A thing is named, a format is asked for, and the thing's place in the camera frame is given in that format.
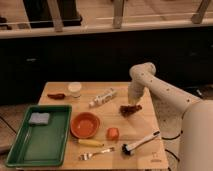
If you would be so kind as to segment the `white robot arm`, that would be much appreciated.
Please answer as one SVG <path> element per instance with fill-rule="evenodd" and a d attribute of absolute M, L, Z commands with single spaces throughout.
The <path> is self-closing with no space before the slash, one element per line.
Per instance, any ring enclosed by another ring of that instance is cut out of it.
<path fill-rule="evenodd" d="M 213 100 L 204 100 L 157 77 L 151 62 L 130 68 L 128 101 L 136 105 L 147 87 L 182 113 L 178 171 L 213 171 Z"/>

